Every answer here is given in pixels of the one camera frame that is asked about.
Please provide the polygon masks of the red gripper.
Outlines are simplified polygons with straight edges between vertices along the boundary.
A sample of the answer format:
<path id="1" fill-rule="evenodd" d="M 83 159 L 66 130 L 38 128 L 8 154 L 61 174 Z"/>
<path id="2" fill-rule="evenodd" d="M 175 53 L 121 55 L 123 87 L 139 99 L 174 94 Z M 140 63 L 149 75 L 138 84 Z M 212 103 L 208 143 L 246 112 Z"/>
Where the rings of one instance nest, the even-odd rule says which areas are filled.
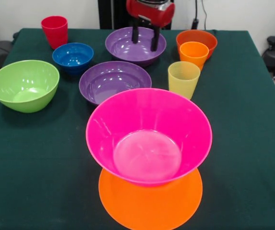
<path id="1" fill-rule="evenodd" d="M 175 4 L 170 0 L 127 0 L 126 9 L 134 17 L 132 24 L 132 42 L 138 43 L 139 18 L 149 21 L 153 25 L 154 36 L 151 40 L 151 51 L 158 46 L 160 27 L 171 23 L 175 12 Z"/>

